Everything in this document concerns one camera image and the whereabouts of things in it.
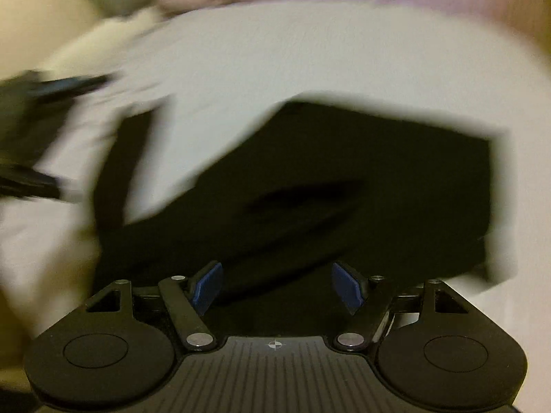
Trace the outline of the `black garment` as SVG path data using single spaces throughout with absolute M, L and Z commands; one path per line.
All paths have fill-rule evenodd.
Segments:
M 338 317 L 331 267 L 406 287 L 481 265 L 491 140 L 308 102 L 282 105 L 158 213 L 126 223 L 162 114 L 125 117 L 93 191 L 98 291 L 218 261 L 208 320 L 237 333 L 312 334 Z

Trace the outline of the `white bolster pillow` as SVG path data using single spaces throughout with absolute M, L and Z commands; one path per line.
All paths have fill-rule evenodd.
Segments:
M 120 50 L 163 21 L 154 8 L 138 11 L 130 18 L 109 18 L 70 40 L 37 66 L 48 78 L 102 74 Z

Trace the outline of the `striped white bedspread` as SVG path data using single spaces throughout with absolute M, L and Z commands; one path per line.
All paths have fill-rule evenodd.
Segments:
M 279 2 L 206 9 L 133 35 L 98 63 L 117 79 L 79 98 L 40 163 L 76 203 L 1 206 L 1 281 L 36 335 L 83 299 L 92 260 L 92 186 L 119 116 L 165 100 L 127 217 L 157 213 L 283 102 L 382 110 L 498 137 L 493 280 L 453 286 L 517 337 L 547 332 L 550 298 L 550 61 L 523 38 L 400 6 Z

